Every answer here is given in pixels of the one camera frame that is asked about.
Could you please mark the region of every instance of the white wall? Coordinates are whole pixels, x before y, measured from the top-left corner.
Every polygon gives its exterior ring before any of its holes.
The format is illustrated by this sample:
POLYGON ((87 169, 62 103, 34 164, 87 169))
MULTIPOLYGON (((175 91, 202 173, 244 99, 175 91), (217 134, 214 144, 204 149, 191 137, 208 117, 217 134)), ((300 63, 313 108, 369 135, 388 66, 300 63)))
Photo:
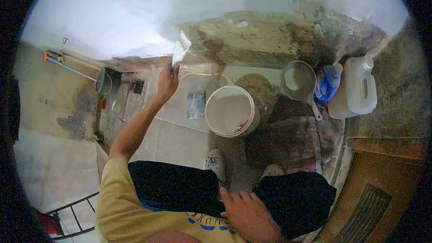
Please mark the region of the white wall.
MULTIPOLYGON (((370 20, 389 35, 408 16, 401 0, 323 1, 354 19, 370 20)), ((22 37, 43 49, 68 49, 94 59, 145 58, 172 53, 176 24, 229 11, 290 13, 295 8, 293 0, 39 0, 22 37)))

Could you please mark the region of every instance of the person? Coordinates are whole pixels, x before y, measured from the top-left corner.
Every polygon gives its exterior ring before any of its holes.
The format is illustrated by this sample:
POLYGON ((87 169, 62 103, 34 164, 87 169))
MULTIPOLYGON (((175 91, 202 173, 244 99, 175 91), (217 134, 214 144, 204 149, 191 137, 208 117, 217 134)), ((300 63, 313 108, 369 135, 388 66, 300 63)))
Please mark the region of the person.
POLYGON ((336 189, 317 173, 283 175, 273 165, 252 193, 228 193, 219 189, 225 175, 218 150, 206 156, 206 170, 152 161, 128 164, 156 113, 175 93, 178 72, 179 65, 172 69, 166 62, 158 93, 111 146, 96 209, 101 242, 290 242, 322 226, 336 189))

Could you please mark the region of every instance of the gray bucket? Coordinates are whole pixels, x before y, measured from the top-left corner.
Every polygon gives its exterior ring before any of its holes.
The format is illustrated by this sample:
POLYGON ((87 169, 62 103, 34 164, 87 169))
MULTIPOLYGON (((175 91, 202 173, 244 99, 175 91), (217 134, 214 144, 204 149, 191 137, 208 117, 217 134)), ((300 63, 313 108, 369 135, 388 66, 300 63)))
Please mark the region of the gray bucket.
POLYGON ((108 67, 103 67, 96 79, 96 91, 106 97, 115 97, 117 90, 120 87, 121 79, 121 72, 117 72, 108 67))

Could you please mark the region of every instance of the plastic bottle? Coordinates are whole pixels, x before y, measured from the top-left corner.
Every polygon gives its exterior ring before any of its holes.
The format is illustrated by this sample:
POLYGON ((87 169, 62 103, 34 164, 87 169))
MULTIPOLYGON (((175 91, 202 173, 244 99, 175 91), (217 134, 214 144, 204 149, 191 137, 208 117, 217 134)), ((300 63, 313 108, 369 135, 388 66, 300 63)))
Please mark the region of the plastic bottle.
POLYGON ((340 84, 340 75, 343 71, 341 64, 324 66, 318 71, 317 86, 315 87, 314 96, 317 102, 326 103, 338 90, 340 84))
POLYGON ((377 105, 374 62, 369 55, 349 58, 343 67, 336 94, 328 101, 328 112, 334 119, 369 114, 377 105))

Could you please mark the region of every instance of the metal rack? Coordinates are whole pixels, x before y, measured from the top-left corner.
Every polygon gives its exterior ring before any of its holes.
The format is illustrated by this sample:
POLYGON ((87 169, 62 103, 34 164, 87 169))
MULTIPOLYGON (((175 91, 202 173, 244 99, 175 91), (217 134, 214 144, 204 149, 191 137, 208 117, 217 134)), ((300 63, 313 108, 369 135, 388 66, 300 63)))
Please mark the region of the metal rack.
POLYGON ((89 196, 87 196, 87 197, 85 197, 85 198, 82 198, 82 199, 80 199, 80 200, 78 200, 78 201, 76 201, 76 202, 70 203, 70 204, 68 204, 68 205, 62 206, 61 208, 57 208, 57 209, 55 209, 55 210, 52 210, 52 211, 50 211, 50 212, 47 212, 46 214, 48 214, 48 215, 52 215, 52 216, 57 215, 57 217, 58 217, 58 212, 59 212, 59 211, 64 210, 64 209, 66 209, 66 208, 70 208, 70 209, 72 210, 73 217, 75 218, 76 224, 78 224, 78 227, 79 227, 79 229, 80 229, 79 232, 76 232, 76 233, 73 233, 73 234, 64 235, 64 236, 52 237, 51 239, 52 239, 52 240, 62 240, 62 239, 71 238, 71 237, 74 237, 74 236, 79 236, 79 235, 82 235, 82 234, 85 234, 85 233, 88 233, 88 232, 93 231, 93 230, 95 229, 94 227, 89 228, 89 229, 85 229, 85 230, 83 230, 83 229, 81 228, 81 225, 79 224, 78 218, 77 218, 77 216, 75 215, 75 212, 73 211, 73 207, 72 207, 72 206, 73 206, 73 205, 76 205, 76 204, 78 204, 78 203, 81 203, 81 202, 83 202, 83 201, 87 201, 87 202, 89 203, 89 206, 92 208, 93 212, 95 212, 95 210, 94 210, 92 204, 90 203, 89 199, 90 199, 91 197, 94 197, 94 196, 98 195, 98 194, 99 194, 99 192, 93 193, 92 195, 89 195, 89 196))

